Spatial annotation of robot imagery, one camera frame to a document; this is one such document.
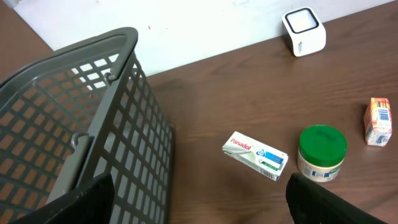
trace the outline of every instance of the brown wooden table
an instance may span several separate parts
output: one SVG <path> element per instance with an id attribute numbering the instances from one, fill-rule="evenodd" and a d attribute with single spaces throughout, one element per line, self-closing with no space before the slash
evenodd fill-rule
<path id="1" fill-rule="evenodd" d="M 171 223 L 292 223 L 285 187 L 298 172 L 300 133 L 313 124 L 336 127 L 348 142 L 339 176 L 321 185 L 398 223 L 398 139 L 367 146 L 363 124 L 380 96 L 398 125 L 398 2 L 325 28 L 325 49 L 306 57 L 278 37 L 149 77 L 177 130 Z M 233 131 L 290 155 L 278 181 L 221 152 Z"/>
<path id="2" fill-rule="evenodd" d="M 51 52 L 25 21 L 0 1 L 0 82 Z"/>

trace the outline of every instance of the jar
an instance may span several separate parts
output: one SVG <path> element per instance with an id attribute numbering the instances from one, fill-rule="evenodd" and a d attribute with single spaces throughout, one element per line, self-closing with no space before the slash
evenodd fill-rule
<path id="1" fill-rule="evenodd" d="M 300 135 L 297 167 L 313 181 L 328 182 L 338 175 L 346 150 L 346 138 L 337 129 L 327 125 L 308 127 Z"/>

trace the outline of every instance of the small juice box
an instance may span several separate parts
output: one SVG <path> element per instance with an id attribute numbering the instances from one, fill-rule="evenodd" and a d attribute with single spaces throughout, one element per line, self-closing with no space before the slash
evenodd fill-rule
<path id="1" fill-rule="evenodd" d="M 391 109 L 387 98 L 371 98 L 363 121 L 366 144 L 385 146 L 392 134 Z"/>
<path id="2" fill-rule="evenodd" d="M 286 153 L 236 131 L 223 146 L 223 152 L 272 180 L 279 179 L 289 159 Z"/>

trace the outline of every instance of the gray plastic basket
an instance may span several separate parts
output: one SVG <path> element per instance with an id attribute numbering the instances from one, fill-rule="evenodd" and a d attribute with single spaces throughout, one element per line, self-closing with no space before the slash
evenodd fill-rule
<path id="1" fill-rule="evenodd" d="M 1 84 L 1 222 L 103 172 L 115 187 L 111 223 L 167 222 L 173 134 L 134 54 L 136 42 L 135 29 L 113 30 Z"/>

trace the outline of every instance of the white device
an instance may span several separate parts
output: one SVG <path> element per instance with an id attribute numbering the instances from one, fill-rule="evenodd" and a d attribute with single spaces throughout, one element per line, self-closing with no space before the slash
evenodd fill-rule
<path id="1" fill-rule="evenodd" d="M 296 57 L 322 50 L 326 45 L 326 30 L 310 7 L 302 7 L 282 16 L 286 44 Z"/>

